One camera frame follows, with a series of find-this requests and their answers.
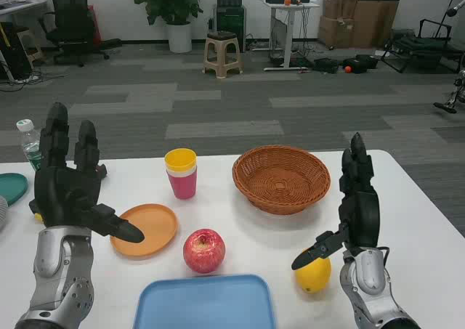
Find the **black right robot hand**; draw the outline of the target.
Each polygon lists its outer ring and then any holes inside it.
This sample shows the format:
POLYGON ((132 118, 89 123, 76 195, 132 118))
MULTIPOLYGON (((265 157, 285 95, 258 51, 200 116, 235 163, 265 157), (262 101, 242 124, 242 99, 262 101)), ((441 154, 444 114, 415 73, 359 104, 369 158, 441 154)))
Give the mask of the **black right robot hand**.
POLYGON ((371 185, 374 176, 372 159, 365 143, 356 133, 341 158, 339 189, 344 197, 339 206, 339 229, 316 237, 315 244, 293 261, 292 270, 301 269, 316 259, 325 259, 345 247, 375 248, 380 231, 379 197, 371 185))

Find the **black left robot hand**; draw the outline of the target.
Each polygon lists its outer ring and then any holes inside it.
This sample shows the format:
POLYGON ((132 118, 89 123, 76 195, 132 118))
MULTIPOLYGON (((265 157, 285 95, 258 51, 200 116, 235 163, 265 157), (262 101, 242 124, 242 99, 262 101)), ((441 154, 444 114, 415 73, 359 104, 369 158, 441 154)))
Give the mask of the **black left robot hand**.
POLYGON ((41 130, 40 169, 34 179, 33 206, 46 227, 85 227, 101 236, 111 235, 130 243, 141 243, 145 236, 115 210, 98 203, 106 167, 99 164, 100 150, 94 124, 81 122, 74 147, 74 168, 66 163, 69 150, 68 110, 56 102, 49 109, 41 130))

